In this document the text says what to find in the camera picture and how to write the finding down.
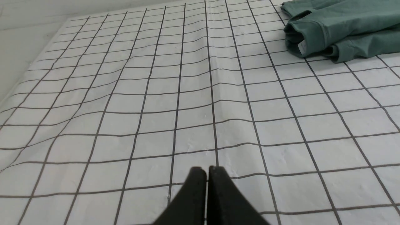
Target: white surface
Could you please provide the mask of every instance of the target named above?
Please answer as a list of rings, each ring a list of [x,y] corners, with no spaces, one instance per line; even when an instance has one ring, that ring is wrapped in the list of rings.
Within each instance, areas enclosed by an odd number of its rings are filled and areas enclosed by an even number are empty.
[[[149,224],[209,165],[273,225],[400,224],[400,54],[306,61],[271,1],[204,9],[64,24],[0,107],[4,224]]]
[[[72,16],[173,0],[0,0],[0,101]]]

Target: clothing tag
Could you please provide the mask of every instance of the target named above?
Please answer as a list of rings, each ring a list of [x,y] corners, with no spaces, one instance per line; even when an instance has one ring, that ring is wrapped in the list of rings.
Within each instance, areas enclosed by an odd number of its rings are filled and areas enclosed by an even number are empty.
[[[307,51],[307,44],[306,44],[306,40],[304,39],[302,42],[299,43],[299,45],[297,46],[299,47],[300,53],[303,55],[304,53],[306,53]]]

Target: grid sheet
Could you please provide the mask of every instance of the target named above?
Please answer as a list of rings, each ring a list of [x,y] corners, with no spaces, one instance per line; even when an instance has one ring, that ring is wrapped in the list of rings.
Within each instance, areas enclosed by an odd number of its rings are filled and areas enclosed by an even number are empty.
[[[281,3],[68,20],[1,106],[1,223],[149,224],[220,165],[273,225],[400,224],[400,54],[294,57]]]

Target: white sheet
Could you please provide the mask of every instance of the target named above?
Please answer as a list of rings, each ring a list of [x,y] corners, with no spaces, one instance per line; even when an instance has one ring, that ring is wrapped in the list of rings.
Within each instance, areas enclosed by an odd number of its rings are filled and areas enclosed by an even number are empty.
[[[280,4],[68,20],[1,106],[1,224],[149,224],[209,165],[273,225],[400,224],[400,54],[294,57]]]

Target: green shirt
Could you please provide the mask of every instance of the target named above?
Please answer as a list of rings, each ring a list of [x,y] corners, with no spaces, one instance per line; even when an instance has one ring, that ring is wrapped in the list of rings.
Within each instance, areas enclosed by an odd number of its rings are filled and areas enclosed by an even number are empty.
[[[334,62],[400,52],[400,0],[294,0],[282,11],[288,51]]]

